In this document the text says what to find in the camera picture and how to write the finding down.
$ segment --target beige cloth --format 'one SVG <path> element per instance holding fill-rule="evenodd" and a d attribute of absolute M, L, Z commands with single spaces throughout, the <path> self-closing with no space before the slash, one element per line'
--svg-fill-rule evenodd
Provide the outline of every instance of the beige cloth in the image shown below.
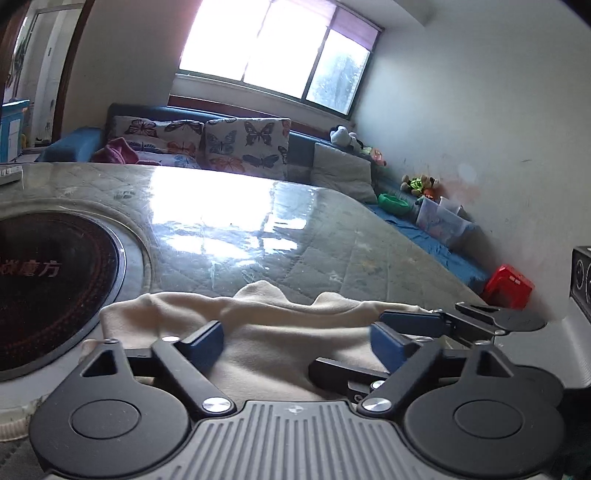
<path fill-rule="evenodd" d="M 233 298 L 142 295 L 105 307 L 100 321 L 106 338 L 118 338 L 126 348 L 146 348 L 163 336 L 183 338 L 219 320 L 225 346 L 208 377 L 241 405 L 246 400 L 336 398 L 307 378 L 308 365 L 319 356 L 385 370 L 371 351 L 368 328 L 384 310 L 426 311 L 401 303 L 349 300 L 337 293 L 322 293 L 312 305 L 300 305 L 263 280 Z"/>

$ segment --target white remote control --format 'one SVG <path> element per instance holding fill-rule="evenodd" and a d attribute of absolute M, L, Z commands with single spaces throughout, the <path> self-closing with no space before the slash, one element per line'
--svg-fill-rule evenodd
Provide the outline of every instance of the white remote control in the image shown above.
<path fill-rule="evenodd" d="M 14 167 L 2 168 L 0 170 L 0 185 L 5 183 L 12 183 L 22 178 L 22 167 L 16 165 Z"/>

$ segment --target sofa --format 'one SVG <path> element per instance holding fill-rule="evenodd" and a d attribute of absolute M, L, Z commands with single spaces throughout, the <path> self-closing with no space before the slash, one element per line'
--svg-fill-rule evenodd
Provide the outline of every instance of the sofa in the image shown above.
<path fill-rule="evenodd" d="M 108 132 L 115 116 L 134 116 L 149 118 L 153 121 L 195 120 L 206 123 L 209 120 L 231 118 L 213 112 L 173 108 L 167 106 L 144 106 L 113 103 L 108 109 L 105 129 L 96 127 L 82 127 L 74 130 L 61 140 L 51 144 L 40 155 L 40 162 L 88 162 L 94 152 L 105 146 Z M 311 184 L 310 173 L 314 163 L 316 144 L 328 145 L 347 153 L 351 151 L 340 148 L 321 138 L 311 137 L 291 131 L 289 134 L 289 148 L 287 151 L 287 180 L 295 183 Z M 374 163 L 368 155 L 359 154 Z"/>

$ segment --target pink cloth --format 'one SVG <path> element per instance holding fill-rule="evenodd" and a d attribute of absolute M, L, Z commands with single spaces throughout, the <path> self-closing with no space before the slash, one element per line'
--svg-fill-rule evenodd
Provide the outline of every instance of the pink cloth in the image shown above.
<path fill-rule="evenodd" d="M 140 160 L 138 154 L 123 137 L 109 140 L 104 148 L 92 155 L 90 161 L 94 163 L 160 165 L 154 160 Z"/>

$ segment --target window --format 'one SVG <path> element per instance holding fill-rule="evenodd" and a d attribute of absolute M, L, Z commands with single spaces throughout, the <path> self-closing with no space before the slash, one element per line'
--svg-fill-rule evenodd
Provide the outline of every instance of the window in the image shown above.
<path fill-rule="evenodd" d="M 348 116 L 378 33 L 329 0 L 203 0 L 180 72 Z"/>

